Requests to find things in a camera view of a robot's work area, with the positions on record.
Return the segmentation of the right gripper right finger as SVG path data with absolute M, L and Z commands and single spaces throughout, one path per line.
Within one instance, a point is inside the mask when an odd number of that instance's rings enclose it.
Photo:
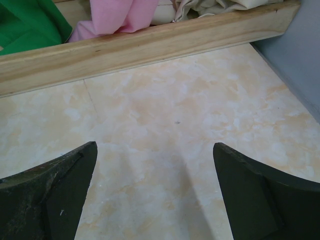
M 318 240 L 320 184 L 219 142 L 214 165 L 235 240 Z

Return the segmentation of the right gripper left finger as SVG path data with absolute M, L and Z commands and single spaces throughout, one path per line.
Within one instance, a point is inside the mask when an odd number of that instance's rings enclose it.
M 96 142 L 0 180 L 2 240 L 73 240 L 97 162 Z

